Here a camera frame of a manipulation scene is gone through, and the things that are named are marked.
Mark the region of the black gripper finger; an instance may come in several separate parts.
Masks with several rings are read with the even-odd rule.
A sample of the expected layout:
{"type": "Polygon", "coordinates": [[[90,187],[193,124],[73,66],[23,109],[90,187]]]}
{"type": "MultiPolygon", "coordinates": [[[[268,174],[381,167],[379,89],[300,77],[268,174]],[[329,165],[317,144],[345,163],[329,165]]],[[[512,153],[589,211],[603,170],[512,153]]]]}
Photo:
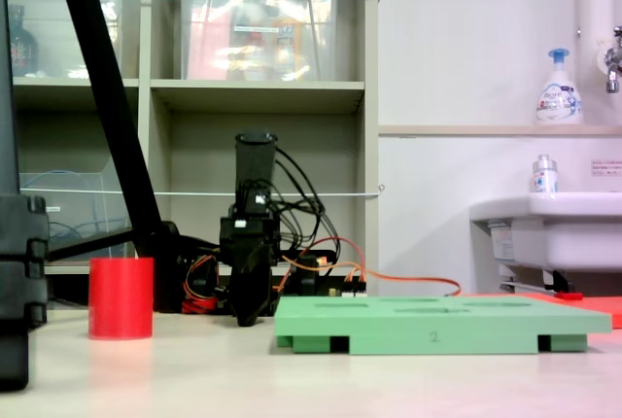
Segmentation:
{"type": "Polygon", "coordinates": [[[239,327],[251,327],[272,293],[273,252],[268,244],[237,246],[229,280],[229,304],[239,327]]]}

